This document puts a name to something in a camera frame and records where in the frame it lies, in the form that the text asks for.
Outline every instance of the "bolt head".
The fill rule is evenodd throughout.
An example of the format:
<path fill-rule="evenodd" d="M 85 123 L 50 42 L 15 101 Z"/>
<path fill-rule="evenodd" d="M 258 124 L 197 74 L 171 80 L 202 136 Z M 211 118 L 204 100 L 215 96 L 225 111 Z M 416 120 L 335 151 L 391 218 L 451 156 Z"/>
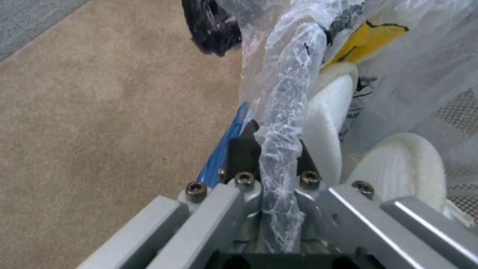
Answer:
<path fill-rule="evenodd" d="M 254 188 L 256 178 L 252 173 L 239 172 L 234 177 L 234 182 L 236 183 L 236 187 L 238 187 L 239 189 L 243 191 L 249 191 Z"/>
<path fill-rule="evenodd" d="M 220 182 L 224 182 L 226 180 L 226 170 L 224 167 L 221 167 L 217 170 L 217 176 L 219 177 Z"/>
<path fill-rule="evenodd" d="M 191 182 L 185 189 L 186 198 L 193 203 L 202 202 L 207 196 L 207 186 L 202 182 Z"/>
<path fill-rule="evenodd" d="M 314 171 L 304 171 L 300 175 L 299 184 L 307 190 L 317 190 L 320 186 L 322 178 Z"/>
<path fill-rule="evenodd" d="M 352 183 L 352 187 L 363 194 L 365 197 L 367 197 L 369 200 L 372 200 L 373 194 L 375 193 L 375 190 L 370 183 L 362 180 L 356 180 Z"/>

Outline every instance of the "clear plastic bag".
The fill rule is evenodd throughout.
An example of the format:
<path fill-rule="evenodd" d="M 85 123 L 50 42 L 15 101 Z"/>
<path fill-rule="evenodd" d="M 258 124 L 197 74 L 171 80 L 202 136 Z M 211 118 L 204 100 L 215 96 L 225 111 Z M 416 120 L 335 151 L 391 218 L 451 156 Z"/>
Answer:
<path fill-rule="evenodd" d="M 293 190 L 296 158 L 302 150 L 299 137 L 307 92 L 316 86 L 325 62 L 353 56 L 359 68 L 358 90 L 340 132 L 344 179 L 375 143 L 408 131 L 422 135 L 438 149 L 451 190 L 457 184 L 477 182 L 475 1 L 218 2 L 238 20 L 243 53 L 241 103 L 250 104 L 246 121 L 254 118 L 261 125 L 255 134 L 262 148 L 264 185 L 261 251 L 298 250 L 303 217 Z M 350 46 L 341 54 L 351 34 L 372 34 L 379 28 L 383 30 L 379 35 L 356 39 L 363 46 Z"/>
<path fill-rule="evenodd" d="M 367 11 L 363 0 L 220 1 L 242 33 L 241 99 L 261 128 L 263 184 L 259 247 L 298 251 L 303 220 L 294 196 L 307 92 L 317 84 L 326 50 L 337 50 Z"/>
<path fill-rule="evenodd" d="M 374 144 L 398 132 L 440 153 L 448 197 L 478 220 L 478 3 L 389 2 L 369 20 L 409 31 L 358 62 L 362 81 L 343 126 L 345 180 Z"/>

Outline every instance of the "metal frame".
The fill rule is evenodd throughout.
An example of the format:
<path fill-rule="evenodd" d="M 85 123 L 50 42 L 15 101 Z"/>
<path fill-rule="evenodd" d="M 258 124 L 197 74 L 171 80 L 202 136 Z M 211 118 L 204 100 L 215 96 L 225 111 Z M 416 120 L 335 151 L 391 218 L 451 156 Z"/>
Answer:
<path fill-rule="evenodd" d="M 158 196 L 78 269 L 145 268 L 188 217 L 186 204 Z"/>
<path fill-rule="evenodd" d="M 477 238 L 415 197 L 395 199 L 380 207 L 457 267 L 478 268 Z"/>
<path fill-rule="evenodd" d="M 242 193 L 218 184 L 147 268 L 203 268 L 214 251 L 232 244 L 245 217 Z"/>
<path fill-rule="evenodd" d="M 388 269 L 456 268 L 351 186 L 321 194 L 316 214 L 344 253 L 366 249 Z"/>

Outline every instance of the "beige carpet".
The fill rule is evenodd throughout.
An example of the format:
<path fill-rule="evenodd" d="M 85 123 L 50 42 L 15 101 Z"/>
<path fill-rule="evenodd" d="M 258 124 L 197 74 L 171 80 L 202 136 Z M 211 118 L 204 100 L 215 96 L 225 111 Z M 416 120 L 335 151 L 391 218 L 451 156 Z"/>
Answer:
<path fill-rule="evenodd" d="M 240 52 L 180 0 L 91 0 L 0 64 L 0 267 L 74 268 L 195 180 L 235 114 Z"/>

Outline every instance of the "blue cable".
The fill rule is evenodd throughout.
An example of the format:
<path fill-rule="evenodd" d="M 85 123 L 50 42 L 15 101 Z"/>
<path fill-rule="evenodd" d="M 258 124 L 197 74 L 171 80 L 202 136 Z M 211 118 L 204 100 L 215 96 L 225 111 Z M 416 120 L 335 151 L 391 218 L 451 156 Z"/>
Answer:
<path fill-rule="evenodd" d="M 224 133 L 218 145 L 212 152 L 201 172 L 197 176 L 197 181 L 205 183 L 208 187 L 214 188 L 219 183 L 219 168 L 223 168 L 226 164 L 226 150 L 228 141 L 240 135 L 244 118 L 246 117 L 249 105 L 243 103 L 236 112 L 236 117 L 232 121 L 229 129 Z"/>

